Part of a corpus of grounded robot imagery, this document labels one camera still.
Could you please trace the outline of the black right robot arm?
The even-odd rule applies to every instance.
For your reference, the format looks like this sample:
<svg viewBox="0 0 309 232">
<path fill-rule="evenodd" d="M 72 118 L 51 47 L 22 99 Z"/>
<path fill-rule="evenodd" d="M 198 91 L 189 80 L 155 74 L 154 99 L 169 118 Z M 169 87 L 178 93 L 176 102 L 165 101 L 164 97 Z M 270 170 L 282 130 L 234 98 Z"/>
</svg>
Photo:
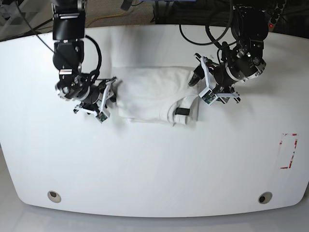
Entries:
<svg viewBox="0 0 309 232">
<path fill-rule="evenodd" d="M 83 111 L 103 122 L 110 117 L 107 101 L 115 102 L 113 84 L 116 77 L 98 80 L 102 65 L 102 53 L 98 43 L 85 34 L 85 0 L 53 0 L 53 64 L 59 71 L 55 85 L 58 96 L 66 101 L 79 101 L 74 113 Z M 82 72 L 84 39 L 89 39 L 98 54 L 96 68 Z"/>
</svg>

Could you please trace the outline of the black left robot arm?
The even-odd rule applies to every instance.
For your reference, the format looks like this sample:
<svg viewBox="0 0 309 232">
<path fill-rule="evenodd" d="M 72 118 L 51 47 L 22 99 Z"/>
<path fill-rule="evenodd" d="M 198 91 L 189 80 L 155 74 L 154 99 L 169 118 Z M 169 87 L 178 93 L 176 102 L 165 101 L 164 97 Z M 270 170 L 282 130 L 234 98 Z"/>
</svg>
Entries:
<svg viewBox="0 0 309 232">
<path fill-rule="evenodd" d="M 219 43 L 206 26 L 206 34 L 217 47 L 217 62 L 196 53 L 199 65 L 189 82 L 195 86 L 205 80 L 205 88 L 199 97 L 208 105 L 216 101 L 226 104 L 229 99 L 240 102 L 240 96 L 234 85 L 238 82 L 260 76 L 266 67 L 263 60 L 264 40 L 268 35 L 268 24 L 262 10 L 250 6 L 233 6 L 227 27 L 231 29 L 235 41 L 234 46 L 227 42 Z"/>
</svg>

